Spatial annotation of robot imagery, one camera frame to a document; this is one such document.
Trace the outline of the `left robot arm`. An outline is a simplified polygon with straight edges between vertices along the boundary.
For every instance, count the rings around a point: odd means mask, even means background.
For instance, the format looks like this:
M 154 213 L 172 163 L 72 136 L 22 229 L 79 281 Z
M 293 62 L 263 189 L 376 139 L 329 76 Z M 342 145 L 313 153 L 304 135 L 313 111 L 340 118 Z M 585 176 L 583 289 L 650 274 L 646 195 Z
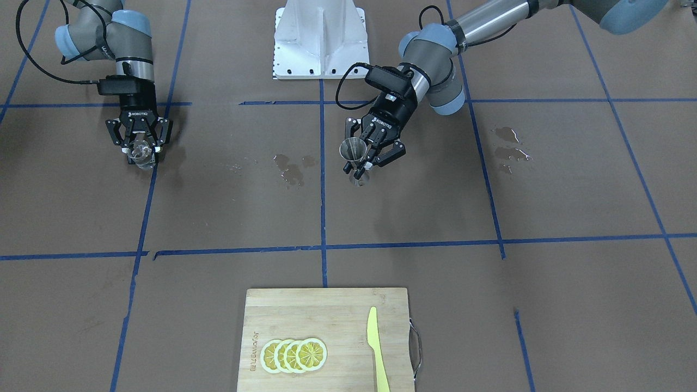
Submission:
M 399 43 L 396 67 L 356 63 L 366 70 L 364 81 L 380 94 L 369 101 L 361 118 L 346 119 L 345 139 L 339 147 L 344 172 L 356 186 L 373 167 L 401 158 L 406 148 L 401 132 L 422 100 L 436 114 L 451 115 L 466 101 L 454 58 L 468 48 L 503 37 L 520 21 L 563 1 L 488 1 L 450 21 L 421 26 Z

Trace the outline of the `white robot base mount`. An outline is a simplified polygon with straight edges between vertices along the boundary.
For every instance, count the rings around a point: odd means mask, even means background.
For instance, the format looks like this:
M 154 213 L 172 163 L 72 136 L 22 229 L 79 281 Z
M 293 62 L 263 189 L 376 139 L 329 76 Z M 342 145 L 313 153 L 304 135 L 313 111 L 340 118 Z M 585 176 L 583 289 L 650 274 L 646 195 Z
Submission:
M 340 79 L 369 63 L 365 12 L 353 1 L 288 1 L 276 10 L 274 79 Z

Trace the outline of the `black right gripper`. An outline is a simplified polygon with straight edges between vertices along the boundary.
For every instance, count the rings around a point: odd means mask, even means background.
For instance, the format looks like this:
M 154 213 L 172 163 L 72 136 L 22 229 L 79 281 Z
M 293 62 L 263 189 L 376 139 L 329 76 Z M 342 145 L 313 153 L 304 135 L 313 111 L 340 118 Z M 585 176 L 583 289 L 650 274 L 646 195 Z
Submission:
M 137 136 L 143 136 L 148 140 L 152 161 L 157 163 L 163 146 L 170 141 L 173 122 L 158 116 L 156 94 L 121 94 L 119 104 L 119 119 L 105 121 L 112 142 L 120 146 L 128 163 L 134 163 L 134 144 Z

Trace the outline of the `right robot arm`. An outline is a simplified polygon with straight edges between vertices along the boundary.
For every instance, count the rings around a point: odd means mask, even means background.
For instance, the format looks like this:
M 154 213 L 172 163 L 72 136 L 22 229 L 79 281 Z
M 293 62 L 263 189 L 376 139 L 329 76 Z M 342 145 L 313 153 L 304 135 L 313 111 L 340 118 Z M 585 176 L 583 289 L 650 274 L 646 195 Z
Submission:
M 147 170 L 171 136 L 172 123 L 157 111 L 152 33 L 146 15 L 122 1 L 73 1 L 77 20 L 54 33 L 63 62 L 113 60 L 115 74 L 97 81 L 101 96 L 117 96 L 120 114 L 105 121 L 127 162 Z

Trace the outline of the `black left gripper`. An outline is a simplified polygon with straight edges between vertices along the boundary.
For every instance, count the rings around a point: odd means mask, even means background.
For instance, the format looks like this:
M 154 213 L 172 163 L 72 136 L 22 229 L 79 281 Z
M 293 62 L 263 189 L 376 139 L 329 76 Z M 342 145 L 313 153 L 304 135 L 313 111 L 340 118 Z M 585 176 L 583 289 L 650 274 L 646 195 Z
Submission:
M 354 179 L 359 180 L 367 170 L 385 167 L 406 154 L 406 147 L 399 139 L 417 106 L 413 87 L 403 97 L 382 92 L 363 119 L 346 119 L 345 139 L 359 137 L 369 150 L 354 169 Z M 382 146 L 389 144 L 391 148 L 381 153 Z

